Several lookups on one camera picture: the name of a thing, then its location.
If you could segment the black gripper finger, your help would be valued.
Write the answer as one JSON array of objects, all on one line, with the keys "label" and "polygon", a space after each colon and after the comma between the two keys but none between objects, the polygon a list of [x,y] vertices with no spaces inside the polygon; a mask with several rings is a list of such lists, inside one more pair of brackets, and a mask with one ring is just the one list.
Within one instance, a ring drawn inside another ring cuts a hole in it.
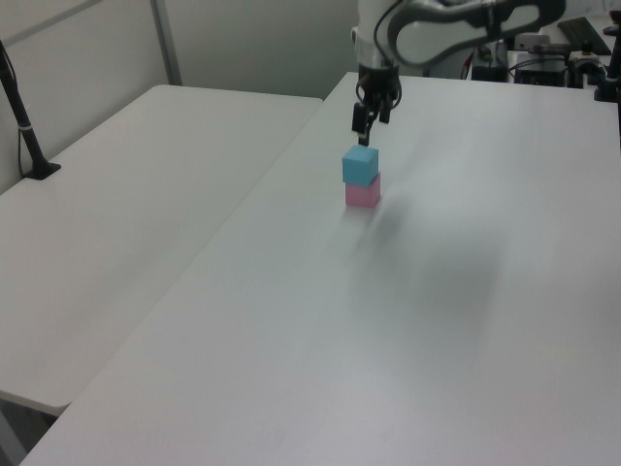
[{"label": "black gripper finger", "polygon": [[372,114],[366,103],[356,102],[353,106],[351,130],[358,136],[358,144],[367,147],[370,142]]},{"label": "black gripper finger", "polygon": [[390,122],[390,117],[392,111],[399,106],[401,103],[401,95],[398,94],[396,96],[388,95],[380,104],[379,110],[379,121],[384,124],[388,124]]}]

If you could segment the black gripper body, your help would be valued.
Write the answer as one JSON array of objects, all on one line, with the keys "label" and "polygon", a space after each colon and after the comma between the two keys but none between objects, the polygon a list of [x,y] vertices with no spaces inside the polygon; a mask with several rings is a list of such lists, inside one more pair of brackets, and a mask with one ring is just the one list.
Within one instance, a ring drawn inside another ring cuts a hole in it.
[{"label": "black gripper body", "polygon": [[400,68],[359,66],[355,92],[359,102],[365,105],[384,104],[386,108],[396,108],[402,99]]}]

